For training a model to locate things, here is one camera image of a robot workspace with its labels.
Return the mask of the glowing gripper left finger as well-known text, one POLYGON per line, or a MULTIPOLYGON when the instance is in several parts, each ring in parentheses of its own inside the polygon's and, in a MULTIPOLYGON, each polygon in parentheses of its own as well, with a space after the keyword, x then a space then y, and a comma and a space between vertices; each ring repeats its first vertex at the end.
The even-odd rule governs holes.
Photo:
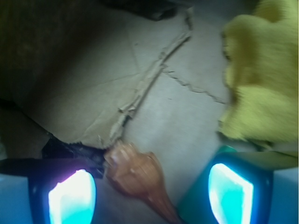
POLYGON ((0 222, 91 224, 101 176, 85 159, 1 160, 0 222))

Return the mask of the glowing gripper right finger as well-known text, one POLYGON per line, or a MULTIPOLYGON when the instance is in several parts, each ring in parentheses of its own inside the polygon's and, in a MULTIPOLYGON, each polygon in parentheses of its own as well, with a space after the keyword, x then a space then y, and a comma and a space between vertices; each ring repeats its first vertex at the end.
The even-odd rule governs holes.
POLYGON ((224 152, 196 187, 193 224, 296 224, 299 221, 297 152, 224 152))

